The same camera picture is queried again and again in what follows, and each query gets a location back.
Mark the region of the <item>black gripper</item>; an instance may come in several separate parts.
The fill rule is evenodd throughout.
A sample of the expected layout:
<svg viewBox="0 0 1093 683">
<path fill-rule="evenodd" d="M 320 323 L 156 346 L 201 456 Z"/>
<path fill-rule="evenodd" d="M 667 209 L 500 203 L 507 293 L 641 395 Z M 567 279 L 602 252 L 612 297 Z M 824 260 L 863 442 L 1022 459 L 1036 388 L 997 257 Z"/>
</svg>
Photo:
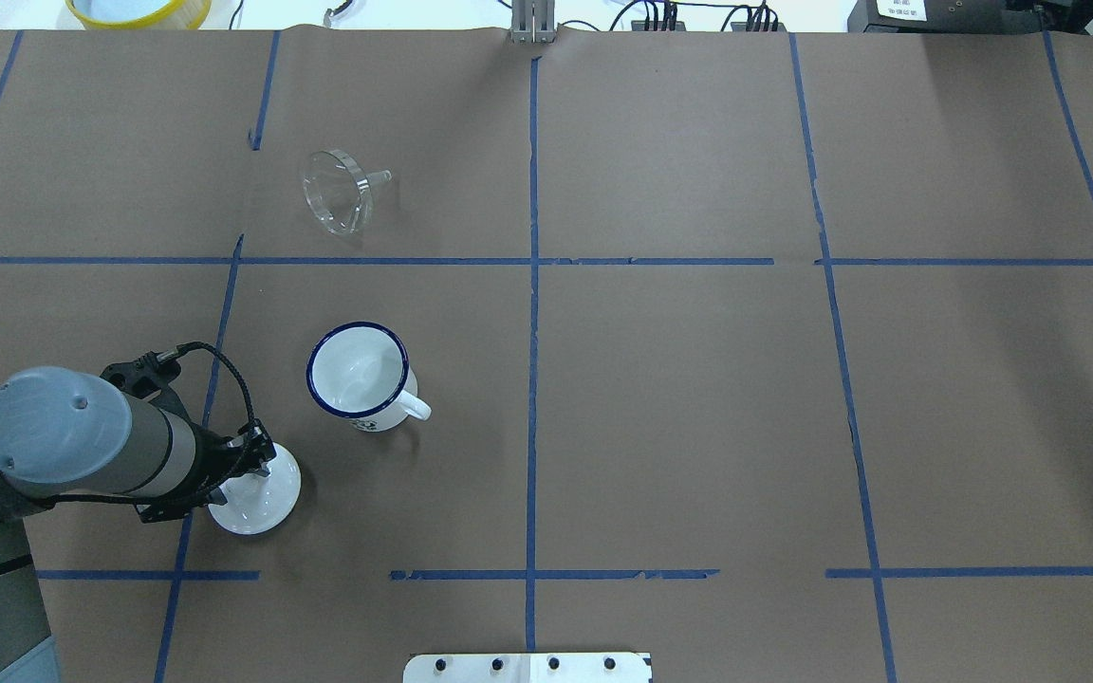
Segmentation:
<svg viewBox="0 0 1093 683">
<path fill-rule="evenodd" d="M 231 435 L 193 427 L 196 455 L 188 474 L 183 503 L 199 503 L 201 507 L 222 506 L 230 502 L 222 485 L 230 476 L 270 476 L 269 463 L 277 458 L 269 433 L 242 427 Z"/>
</svg>

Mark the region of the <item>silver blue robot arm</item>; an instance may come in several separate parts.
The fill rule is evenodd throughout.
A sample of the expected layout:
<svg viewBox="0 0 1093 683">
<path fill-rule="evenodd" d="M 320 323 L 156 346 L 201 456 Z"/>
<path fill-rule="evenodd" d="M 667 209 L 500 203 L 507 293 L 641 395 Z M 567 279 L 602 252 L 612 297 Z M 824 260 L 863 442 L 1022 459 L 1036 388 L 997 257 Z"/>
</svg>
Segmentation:
<svg viewBox="0 0 1093 683">
<path fill-rule="evenodd" d="M 25 528 L 64 503 L 131 508 L 146 525 L 236 511 L 287 456 L 255 416 L 234 435 L 195 423 L 166 356 L 99 375 L 39 366 L 0 384 L 0 682 L 57 682 L 55 638 Z"/>
</svg>

